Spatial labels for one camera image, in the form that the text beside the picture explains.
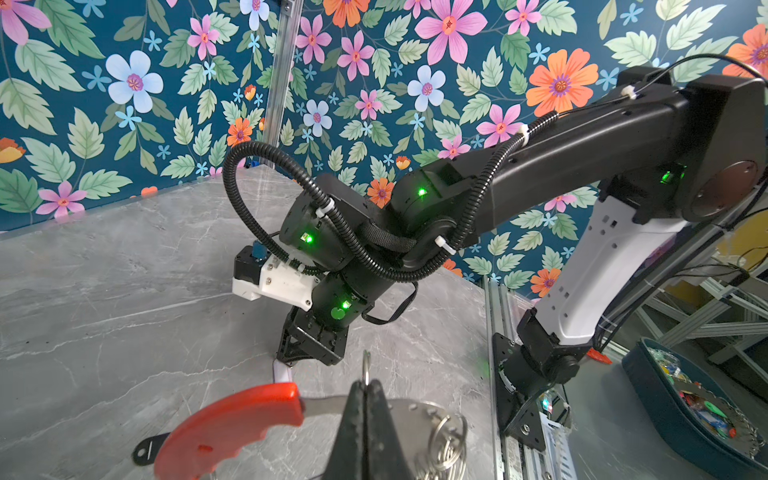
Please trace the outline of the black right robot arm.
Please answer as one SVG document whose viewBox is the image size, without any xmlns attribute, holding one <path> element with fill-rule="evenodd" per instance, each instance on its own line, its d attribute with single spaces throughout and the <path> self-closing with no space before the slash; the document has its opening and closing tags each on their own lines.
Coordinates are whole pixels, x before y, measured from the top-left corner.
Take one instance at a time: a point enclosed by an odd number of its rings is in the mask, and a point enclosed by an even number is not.
<svg viewBox="0 0 768 480">
<path fill-rule="evenodd" d="M 572 379 L 625 283 L 689 224 L 739 204 L 765 169 L 766 76 L 732 72 L 677 87 L 669 70 L 633 67 L 599 102 L 549 107 L 510 138 L 405 175 L 383 209 L 338 178 L 312 178 L 279 148 L 232 147 L 223 184 L 255 237 L 234 266 L 234 294 L 291 306 L 278 359 L 337 364 L 349 325 L 371 319 L 397 283 L 417 284 L 460 249 L 530 207 L 597 183 L 592 216 L 565 271 L 495 339 L 497 422 L 526 438 L 537 399 Z"/>
</svg>

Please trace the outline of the steel keyring with red handle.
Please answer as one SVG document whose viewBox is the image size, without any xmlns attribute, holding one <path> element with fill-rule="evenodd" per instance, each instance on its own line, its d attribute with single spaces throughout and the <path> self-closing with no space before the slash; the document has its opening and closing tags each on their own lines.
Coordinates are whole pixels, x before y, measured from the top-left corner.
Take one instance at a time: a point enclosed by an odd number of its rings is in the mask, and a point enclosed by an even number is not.
<svg viewBox="0 0 768 480">
<path fill-rule="evenodd" d="M 362 381 L 371 380 L 363 357 Z M 296 383 L 255 386 L 212 403 L 169 432 L 151 467 L 157 479 L 213 479 L 219 465 L 237 458 L 277 428 L 302 428 L 316 417 L 338 421 L 350 392 L 324 397 L 301 394 Z M 467 468 L 467 419 L 431 402 L 385 394 L 412 479 L 462 479 Z"/>
</svg>

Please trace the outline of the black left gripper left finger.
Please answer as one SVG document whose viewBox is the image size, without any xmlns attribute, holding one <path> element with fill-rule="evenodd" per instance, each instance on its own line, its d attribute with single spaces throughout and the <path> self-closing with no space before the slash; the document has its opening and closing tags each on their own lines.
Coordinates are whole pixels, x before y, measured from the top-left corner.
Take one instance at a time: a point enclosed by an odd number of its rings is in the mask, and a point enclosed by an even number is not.
<svg viewBox="0 0 768 480">
<path fill-rule="evenodd" d="M 323 479 L 367 478 L 367 393 L 362 381 L 352 384 Z"/>
</svg>

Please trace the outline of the black car key fob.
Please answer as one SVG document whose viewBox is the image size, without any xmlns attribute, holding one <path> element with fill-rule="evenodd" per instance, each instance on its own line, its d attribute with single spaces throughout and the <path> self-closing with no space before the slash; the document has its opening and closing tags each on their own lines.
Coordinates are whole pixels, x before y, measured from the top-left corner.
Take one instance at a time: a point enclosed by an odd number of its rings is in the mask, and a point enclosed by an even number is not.
<svg viewBox="0 0 768 480">
<path fill-rule="evenodd" d="M 168 437 L 169 433 L 162 433 L 141 440 L 131 453 L 133 463 L 140 467 L 152 465 Z"/>
</svg>

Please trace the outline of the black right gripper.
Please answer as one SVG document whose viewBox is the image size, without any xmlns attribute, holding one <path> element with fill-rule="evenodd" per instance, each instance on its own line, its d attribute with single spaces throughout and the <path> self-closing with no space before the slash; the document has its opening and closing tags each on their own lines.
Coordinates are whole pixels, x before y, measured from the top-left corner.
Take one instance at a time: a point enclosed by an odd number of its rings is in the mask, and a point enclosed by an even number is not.
<svg viewBox="0 0 768 480">
<path fill-rule="evenodd" d="M 348 332 L 348 327 L 332 330 L 322 326 L 311 312 L 292 307 L 283 325 L 276 359 L 288 366 L 302 360 L 336 365 L 345 356 Z"/>
</svg>

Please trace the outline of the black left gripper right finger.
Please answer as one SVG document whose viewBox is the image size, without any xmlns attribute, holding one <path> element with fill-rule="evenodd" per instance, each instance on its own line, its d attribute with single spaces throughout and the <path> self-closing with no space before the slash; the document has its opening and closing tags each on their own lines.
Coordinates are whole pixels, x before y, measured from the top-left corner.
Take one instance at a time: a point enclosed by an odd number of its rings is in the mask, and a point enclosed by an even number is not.
<svg viewBox="0 0 768 480">
<path fill-rule="evenodd" d="M 371 380 L 365 386 L 365 478 L 413 478 L 378 380 Z"/>
</svg>

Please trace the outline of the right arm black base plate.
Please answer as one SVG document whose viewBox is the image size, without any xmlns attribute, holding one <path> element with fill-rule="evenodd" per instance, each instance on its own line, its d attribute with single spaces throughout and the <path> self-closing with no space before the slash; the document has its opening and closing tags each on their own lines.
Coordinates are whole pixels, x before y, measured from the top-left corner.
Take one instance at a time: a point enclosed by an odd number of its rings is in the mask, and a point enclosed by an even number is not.
<svg viewBox="0 0 768 480">
<path fill-rule="evenodd" d="M 491 339 L 496 418 L 499 432 L 524 446 L 546 449 L 538 398 L 548 386 L 536 370 L 526 349 L 501 333 Z"/>
</svg>

